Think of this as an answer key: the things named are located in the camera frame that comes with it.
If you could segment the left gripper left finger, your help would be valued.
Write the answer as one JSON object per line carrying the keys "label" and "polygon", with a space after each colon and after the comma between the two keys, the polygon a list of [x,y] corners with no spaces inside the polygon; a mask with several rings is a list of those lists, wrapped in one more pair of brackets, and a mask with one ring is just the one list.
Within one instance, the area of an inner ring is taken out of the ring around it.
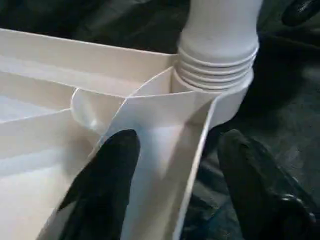
{"label": "left gripper left finger", "polygon": [[133,129],[115,133],[100,146],[58,207],[74,205],[60,240],[120,239],[140,148]]}

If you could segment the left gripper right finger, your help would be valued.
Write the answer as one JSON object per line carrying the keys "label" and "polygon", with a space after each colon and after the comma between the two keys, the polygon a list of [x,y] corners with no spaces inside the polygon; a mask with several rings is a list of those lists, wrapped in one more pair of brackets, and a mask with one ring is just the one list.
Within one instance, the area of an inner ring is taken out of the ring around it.
{"label": "left gripper right finger", "polygon": [[217,156],[245,240],[320,238],[320,208],[260,142],[233,129]]}

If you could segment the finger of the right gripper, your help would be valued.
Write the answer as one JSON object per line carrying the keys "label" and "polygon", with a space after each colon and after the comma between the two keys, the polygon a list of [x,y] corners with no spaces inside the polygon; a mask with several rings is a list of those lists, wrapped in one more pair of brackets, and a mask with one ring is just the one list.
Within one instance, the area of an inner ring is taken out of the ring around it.
{"label": "finger of the right gripper", "polygon": [[295,27],[311,19],[320,12],[319,0],[293,0],[281,15],[285,26]]}

